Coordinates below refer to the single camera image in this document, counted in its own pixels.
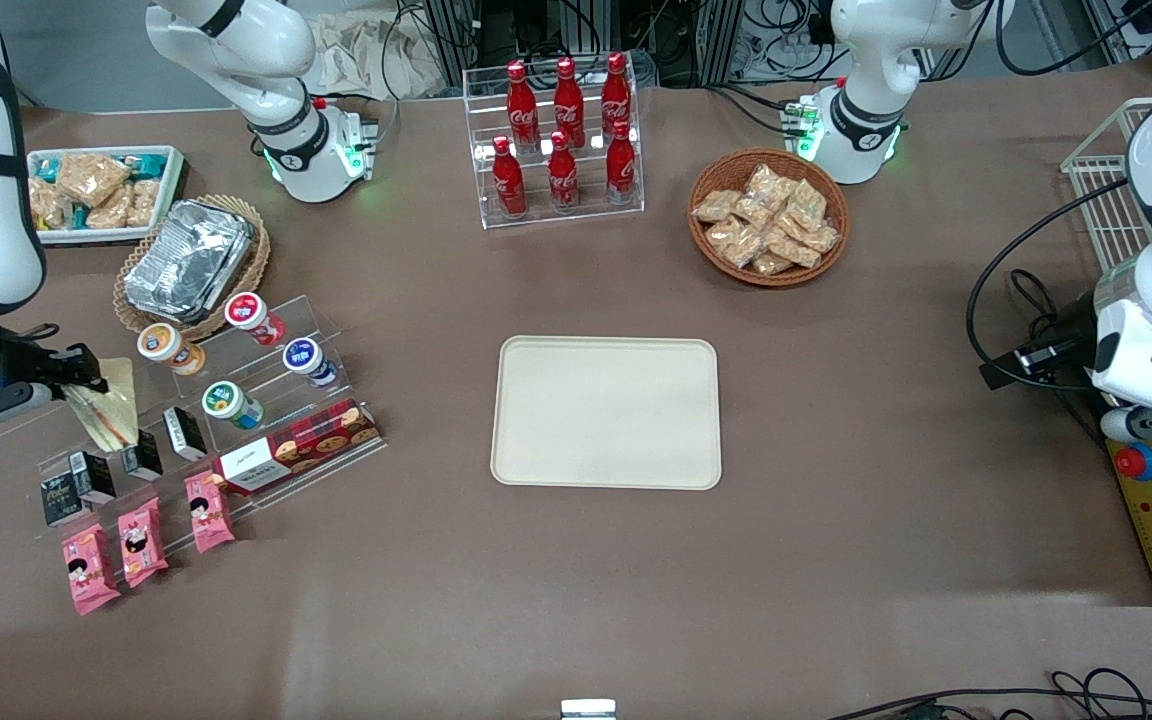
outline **brown tablecloth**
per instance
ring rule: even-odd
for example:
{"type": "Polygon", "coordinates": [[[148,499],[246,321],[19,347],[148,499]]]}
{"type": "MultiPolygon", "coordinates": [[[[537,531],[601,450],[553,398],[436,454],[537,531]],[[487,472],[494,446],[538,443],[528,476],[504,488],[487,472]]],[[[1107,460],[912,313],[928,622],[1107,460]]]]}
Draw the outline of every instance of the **brown tablecloth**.
{"type": "MultiPolygon", "coordinates": [[[[376,181],[321,206],[275,187],[232,111],[31,115],[31,147],[169,143],[189,195],[252,202],[262,293],[310,293],[346,328],[391,446],[88,617],[58,541],[0,526],[0,717],[555,717],[605,696],[810,719],[1100,664],[1152,694],[1152,594],[1106,462],[1052,397],[987,392],[963,332],[984,263],[1071,197],[1059,161],[1140,94],[1152,63],[920,88],[896,158],[846,190],[844,258],[789,291],[692,247],[696,174],[773,142],[702,91],[643,96],[645,214],[492,233],[458,101],[404,105],[376,181]],[[497,356],[520,333],[712,342],[722,482],[500,486],[497,356]]],[[[1016,256],[1060,300],[1097,274],[1079,223],[1016,256]]],[[[131,355],[109,306],[126,255],[50,252],[9,324],[131,355]]],[[[991,286],[991,350],[1026,320],[991,286]]]]}

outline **wicker basket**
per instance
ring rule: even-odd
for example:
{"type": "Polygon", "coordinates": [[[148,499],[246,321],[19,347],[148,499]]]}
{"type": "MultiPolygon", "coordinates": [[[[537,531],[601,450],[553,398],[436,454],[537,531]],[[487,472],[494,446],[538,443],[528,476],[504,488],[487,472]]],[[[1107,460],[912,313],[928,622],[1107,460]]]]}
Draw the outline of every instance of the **wicker basket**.
{"type": "MultiPolygon", "coordinates": [[[[205,204],[214,206],[214,209],[229,210],[230,213],[242,215],[250,220],[252,227],[256,228],[256,242],[250,249],[247,249],[247,258],[238,266],[238,281],[234,282],[230,293],[256,291],[256,288],[260,286],[262,278],[265,275],[265,265],[270,264],[270,233],[265,229],[265,222],[262,221],[260,213],[257,213],[256,209],[252,209],[245,200],[240,200],[237,197],[228,195],[204,195],[198,202],[205,202],[205,204]]],[[[159,237],[159,227],[161,227],[161,223],[152,229],[145,240],[137,243],[136,250],[132,250],[132,255],[124,260],[123,268],[119,271],[118,278],[114,281],[114,311],[118,314],[118,319],[123,320],[123,325],[127,325],[127,328],[132,333],[141,333],[154,323],[168,323],[177,328],[185,340],[198,342],[204,340],[204,338],[212,336],[212,334],[225,327],[225,306],[222,302],[215,308],[215,311],[212,311],[211,314],[202,319],[202,323],[188,325],[187,327],[169,318],[146,313],[146,311],[134,306],[131,302],[127,301],[127,290],[123,287],[127,273],[132,272],[134,266],[141,263],[141,258],[145,258],[145,253],[150,251],[150,247],[159,237]]]]}
{"type": "Polygon", "coordinates": [[[691,200],[687,204],[687,225],[691,227],[691,238],[696,241],[696,247],[700,249],[705,258],[708,258],[710,263],[713,263],[723,273],[742,282],[763,287],[788,287],[805,283],[810,279],[826,272],[826,270],[836,263],[838,257],[842,255],[842,250],[847,247],[847,236],[849,236],[851,230],[851,220],[849,214],[847,214],[847,199],[842,196],[842,190],[838,188],[838,183],[833,182],[833,179],[827,176],[826,172],[793,154],[793,152],[772,150],[770,147],[737,150],[729,156],[722,156],[722,158],[719,158],[705,168],[700,173],[700,176],[696,179],[696,184],[691,187],[691,200]],[[723,260],[718,255],[718,251],[714,251],[713,247],[708,244],[708,240],[705,238],[705,225],[691,215],[691,209],[700,205],[700,200],[704,200],[710,191],[744,191],[745,182],[749,181],[750,176],[753,176],[755,168],[763,162],[767,164],[768,168],[776,170],[776,174],[781,174],[783,177],[806,179],[808,182],[812,183],[812,187],[817,188],[820,195],[824,195],[824,199],[828,203],[826,213],[824,214],[828,222],[838,229],[838,243],[820,258],[820,264],[814,266],[814,268],[809,270],[794,266],[794,268],[774,275],[760,275],[752,270],[737,268],[736,265],[723,260]]]}

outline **yogurt cup lid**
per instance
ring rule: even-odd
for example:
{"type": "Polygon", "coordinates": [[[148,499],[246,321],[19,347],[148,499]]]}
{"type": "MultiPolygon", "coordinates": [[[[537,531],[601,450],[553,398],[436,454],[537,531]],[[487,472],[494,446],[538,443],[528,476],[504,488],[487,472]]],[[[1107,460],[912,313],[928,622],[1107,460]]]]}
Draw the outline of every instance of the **yogurt cup lid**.
{"type": "Polygon", "coordinates": [[[206,395],[202,396],[202,409],[212,418],[233,418],[243,409],[243,391],[234,382],[212,382],[206,395]]]}
{"type": "Polygon", "coordinates": [[[283,350],[283,365],[293,373],[311,373],[323,361],[323,348],[310,338],[296,338],[283,350]]]}
{"type": "Polygon", "coordinates": [[[256,295],[255,291],[240,291],[225,304],[225,319],[243,331],[255,328],[256,325],[264,323],[267,313],[265,301],[260,300],[260,296],[256,295]]]}
{"type": "Polygon", "coordinates": [[[183,343],[177,329],[166,323],[154,323],[136,338],[137,350],[149,361],[167,361],[180,353],[183,343]]]}

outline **red bottle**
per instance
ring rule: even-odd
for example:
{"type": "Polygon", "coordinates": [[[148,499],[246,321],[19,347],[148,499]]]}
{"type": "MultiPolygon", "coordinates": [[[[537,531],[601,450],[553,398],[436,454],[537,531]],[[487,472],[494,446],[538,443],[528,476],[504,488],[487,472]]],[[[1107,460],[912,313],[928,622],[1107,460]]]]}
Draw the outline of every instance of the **red bottle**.
{"type": "Polygon", "coordinates": [[[554,213],[566,215],[579,202],[576,159],[573,158],[571,150],[567,149],[567,132],[556,129],[550,141],[554,142],[554,151],[550,156],[550,204],[554,206],[554,213]]]}
{"type": "Polygon", "coordinates": [[[509,154],[509,138],[498,135],[492,138],[497,159],[492,164],[492,177],[497,183],[497,197],[503,217],[517,220],[526,214],[526,192],[522,190],[522,168],[518,160],[509,154]]]}
{"type": "Polygon", "coordinates": [[[540,152],[540,123],[536,119],[536,96],[526,86],[526,66],[521,60],[507,65],[509,74],[509,94],[503,107],[509,113],[509,129],[513,130],[513,145],[518,156],[536,156],[540,152]]]}
{"type": "Polygon", "coordinates": [[[585,96],[576,85],[576,60],[558,60],[558,88],[554,90],[554,123],[567,132],[573,149],[585,146],[585,96]]]}
{"type": "Polygon", "coordinates": [[[630,122],[630,82],[626,79],[626,54],[607,55],[607,82],[602,83],[602,137],[612,137],[619,120],[630,122]]]}
{"type": "Polygon", "coordinates": [[[607,146],[607,200],[628,205],[634,200],[634,145],[630,123],[620,120],[612,128],[612,145],[607,146]]]}

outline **red emergency stop button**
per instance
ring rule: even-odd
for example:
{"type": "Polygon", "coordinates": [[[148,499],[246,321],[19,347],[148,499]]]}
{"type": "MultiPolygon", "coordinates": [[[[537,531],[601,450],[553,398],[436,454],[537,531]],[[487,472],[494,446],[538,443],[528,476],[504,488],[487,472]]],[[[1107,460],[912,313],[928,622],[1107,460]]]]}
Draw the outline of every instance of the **red emergency stop button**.
{"type": "Polygon", "coordinates": [[[1142,483],[1152,480],[1152,450],[1146,445],[1134,442],[1115,452],[1114,467],[1126,477],[1142,483]]]}

